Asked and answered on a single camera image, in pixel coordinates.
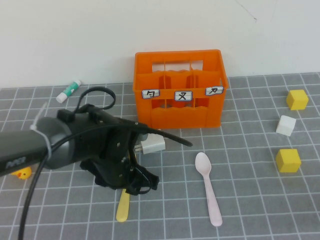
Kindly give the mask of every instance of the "chinese character label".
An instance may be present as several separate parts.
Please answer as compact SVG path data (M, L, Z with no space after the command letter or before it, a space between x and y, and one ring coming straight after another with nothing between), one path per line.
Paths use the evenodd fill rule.
M159 89L142 90L142 98L144 99L152 99L159 96L160 96Z
M192 91L176 91L174 93L174 100L176 101L191 101Z
M207 87L205 89L205 95L206 96L212 96L215 94L222 94L224 92L224 87L223 86L211 86Z

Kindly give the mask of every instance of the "orange plastic crate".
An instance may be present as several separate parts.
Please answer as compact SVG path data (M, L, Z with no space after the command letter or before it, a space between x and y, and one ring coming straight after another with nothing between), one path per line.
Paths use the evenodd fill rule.
M202 69L193 69L202 61ZM168 70L170 64L188 64ZM153 71L153 65L163 70ZM138 52L133 91L138 120L156 129L221 125L228 80L220 50Z

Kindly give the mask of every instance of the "yellow cube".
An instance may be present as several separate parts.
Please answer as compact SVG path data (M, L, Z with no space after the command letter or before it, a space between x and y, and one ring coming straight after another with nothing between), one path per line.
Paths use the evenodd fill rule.
M296 173L301 165L297 149L280 149L275 161L280 173Z
M303 110L308 104L309 98L305 90L291 90L286 97L286 103L290 110Z

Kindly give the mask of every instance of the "yellow rubber duck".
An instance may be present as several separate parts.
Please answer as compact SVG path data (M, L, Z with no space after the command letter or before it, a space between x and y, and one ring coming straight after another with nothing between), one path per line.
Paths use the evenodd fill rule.
M11 173L11 175L16 175L19 179L23 179L23 180L28 179L31 176L31 174L32 174L32 170L31 170L31 167L29 166Z

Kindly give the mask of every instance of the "white wall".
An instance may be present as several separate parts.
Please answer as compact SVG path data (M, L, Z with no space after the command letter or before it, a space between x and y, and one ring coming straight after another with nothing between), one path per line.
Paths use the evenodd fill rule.
M220 49L228 76L320 71L318 0L0 0L0 87L132 82L136 52Z

